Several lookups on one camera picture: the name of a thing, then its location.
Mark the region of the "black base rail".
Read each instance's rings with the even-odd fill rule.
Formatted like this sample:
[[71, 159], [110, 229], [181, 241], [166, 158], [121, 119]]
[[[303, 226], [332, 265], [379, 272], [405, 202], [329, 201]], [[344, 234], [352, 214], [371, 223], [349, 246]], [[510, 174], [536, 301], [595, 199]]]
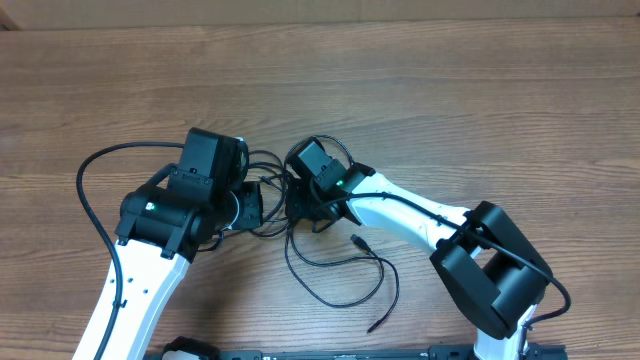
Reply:
[[258, 350], [221, 351], [208, 343], [177, 338], [157, 352], [143, 356], [144, 360], [212, 359], [212, 360], [472, 360], [476, 359], [472, 345], [433, 345], [421, 350], [370, 351], [302, 351], [261, 352]]

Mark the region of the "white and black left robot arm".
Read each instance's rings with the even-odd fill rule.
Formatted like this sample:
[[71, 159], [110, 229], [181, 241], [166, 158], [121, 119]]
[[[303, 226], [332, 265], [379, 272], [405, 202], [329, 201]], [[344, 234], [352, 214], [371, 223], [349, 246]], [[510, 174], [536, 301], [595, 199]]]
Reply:
[[80, 165], [80, 203], [111, 263], [97, 305], [74, 353], [77, 359], [141, 359], [161, 314], [199, 250], [228, 231], [261, 227], [260, 186], [247, 180], [249, 150], [240, 137], [192, 128], [177, 163], [157, 171], [121, 202], [113, 236], [92, 210], [83, 178], [102, 149]]

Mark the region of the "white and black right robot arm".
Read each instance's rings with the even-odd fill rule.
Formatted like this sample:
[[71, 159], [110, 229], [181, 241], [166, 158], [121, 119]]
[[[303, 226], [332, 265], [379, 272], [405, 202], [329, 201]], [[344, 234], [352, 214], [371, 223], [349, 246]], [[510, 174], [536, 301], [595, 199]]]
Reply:
[[440, 204], [373, 168], [331, 157], [315, 137], [286, 156], [292, 169], [289, 217], [322, 232], [341, 219], [388, 231], [423, 251], [459, 311], [476, 327], [478, 359], [523, 359], [527, 330], [552, 272], [497, 205]]

